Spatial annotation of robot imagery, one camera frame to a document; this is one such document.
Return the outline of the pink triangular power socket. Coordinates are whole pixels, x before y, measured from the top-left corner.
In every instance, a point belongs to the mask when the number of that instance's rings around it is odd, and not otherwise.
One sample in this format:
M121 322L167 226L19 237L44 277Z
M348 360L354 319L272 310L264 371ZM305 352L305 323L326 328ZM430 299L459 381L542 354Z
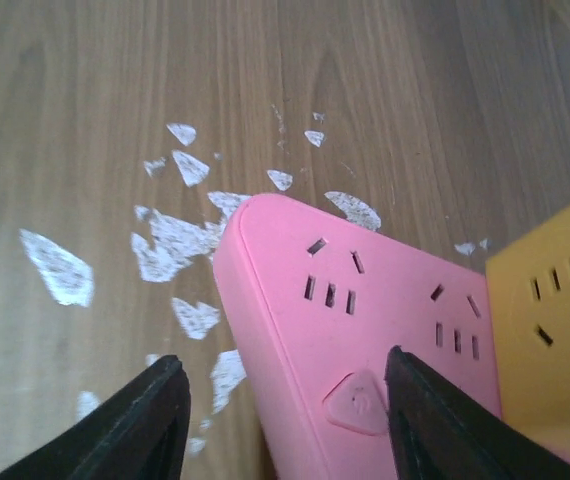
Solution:
M486 271L261 194L232 216L214 276L279 478L396 477L384 379L395 346L511 427Z

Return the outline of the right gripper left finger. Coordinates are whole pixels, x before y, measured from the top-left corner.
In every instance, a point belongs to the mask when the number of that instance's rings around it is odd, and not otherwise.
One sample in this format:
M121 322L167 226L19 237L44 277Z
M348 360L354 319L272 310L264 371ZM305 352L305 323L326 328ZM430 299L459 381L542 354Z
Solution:
M160 357L76 425L0 479L178 479L191 413L175 355Z

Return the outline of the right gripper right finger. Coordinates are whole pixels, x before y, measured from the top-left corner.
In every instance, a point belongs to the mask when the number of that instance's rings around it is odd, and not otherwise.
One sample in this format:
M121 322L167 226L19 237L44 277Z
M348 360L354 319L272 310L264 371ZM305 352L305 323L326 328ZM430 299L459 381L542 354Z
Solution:
M385 382L400 479L570 479L570 463L507 426L416 355L393 347Z

